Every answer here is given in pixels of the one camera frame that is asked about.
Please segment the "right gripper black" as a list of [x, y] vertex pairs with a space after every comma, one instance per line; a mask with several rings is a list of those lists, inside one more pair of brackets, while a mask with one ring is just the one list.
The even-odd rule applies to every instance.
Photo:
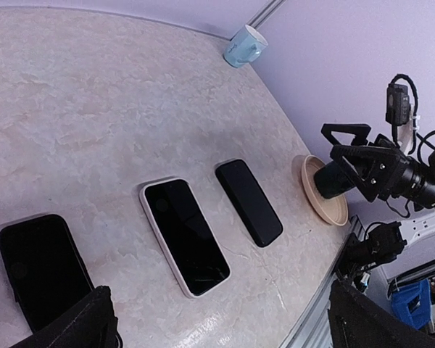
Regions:
[[[378, 134], [365, 146], [370, 126], [364, 123], [325, 123], [320, 132], [333, 145], [331, 159], [367, 201], [402, 196], [406, 191], [412, 176], [410, 160], [385, 135]], [[335, 133], [353, 136], [351, 144], [341, 145]]]

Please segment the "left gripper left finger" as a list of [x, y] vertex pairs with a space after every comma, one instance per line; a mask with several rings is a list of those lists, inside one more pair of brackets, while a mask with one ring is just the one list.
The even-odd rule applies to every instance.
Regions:
[[50, 325], [13, 347], [117, 347], [117, 322], [110, 288], [98, 286]]

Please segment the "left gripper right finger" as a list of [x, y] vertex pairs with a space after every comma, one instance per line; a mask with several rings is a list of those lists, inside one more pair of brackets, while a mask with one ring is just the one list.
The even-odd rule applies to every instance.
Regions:
[[332, 283], [329, 300], [334, 348], [435, 347], [435, 338], [402, 323], [346, 282]]

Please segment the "white-edged phone screen up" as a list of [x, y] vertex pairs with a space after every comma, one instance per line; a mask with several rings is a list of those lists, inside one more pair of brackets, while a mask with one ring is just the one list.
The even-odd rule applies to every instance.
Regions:
[[189, 298], [219, 286], [231, 269], [189, 183], [168, 178], [142, 187], [139, 201], [166, 260]]

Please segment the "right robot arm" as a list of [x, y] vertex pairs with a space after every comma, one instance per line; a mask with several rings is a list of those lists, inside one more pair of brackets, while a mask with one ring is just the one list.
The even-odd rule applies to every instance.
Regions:
[[[368, 202], [404, 197], [415, 211], [435, 210], [435, 150], [424, 164], [406, 155], [392, 140], [379, 134], [370, 142], [366, 124], [328, 124], [321, 133], [332, 144], [331, 162], [314, 175], [325, 199], [357, 189]], [[337, 263], [341, 278], [354, 278], [396, 260], [406, 246], [400, 224], [378, 223], [363, 241], [349, 236]]]

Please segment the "dark green mug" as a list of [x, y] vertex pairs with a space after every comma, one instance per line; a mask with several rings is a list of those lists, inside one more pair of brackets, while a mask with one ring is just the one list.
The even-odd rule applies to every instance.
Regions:
[[355, 187], [335, 162], [330, 162], [319, 169], [313, 178], [315, 187], [324, 199], [341, 196]]

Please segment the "blue storage bin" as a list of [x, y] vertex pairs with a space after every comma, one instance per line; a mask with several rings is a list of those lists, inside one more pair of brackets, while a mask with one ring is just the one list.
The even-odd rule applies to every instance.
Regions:
[[427, 279], [401, 287], [391, 295], [397, 319], [420, 330], [431, 321], [431, 290]]

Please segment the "beige plate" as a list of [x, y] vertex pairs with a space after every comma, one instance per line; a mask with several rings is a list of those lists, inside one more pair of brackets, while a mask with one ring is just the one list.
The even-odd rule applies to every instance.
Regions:
[[347, 200], [343, 194], [331, 193], [325, 166], [318, 157], [307, 155], [300, 170], [302, 187], [311, 207], [325, 223], [344, 226], [349, 216]]

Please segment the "light blue mug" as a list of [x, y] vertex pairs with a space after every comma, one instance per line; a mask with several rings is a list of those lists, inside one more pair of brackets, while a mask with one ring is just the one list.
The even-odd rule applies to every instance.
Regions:
[[223, 53], [224, 60], [232, 67], [240, 68], [255, 61], [268, 47], [265, 37], [250, 25], [245, 25], [231, 39]]

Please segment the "right aluminium frame post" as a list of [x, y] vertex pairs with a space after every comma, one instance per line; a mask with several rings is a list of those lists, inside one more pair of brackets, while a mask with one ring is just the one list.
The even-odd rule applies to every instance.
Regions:
[[262, 9], [255, 14], [247, 25], [258, 29], [263, 23], [265, 23], [280, 7], [284, 5], [286, 0], [270, 0]]

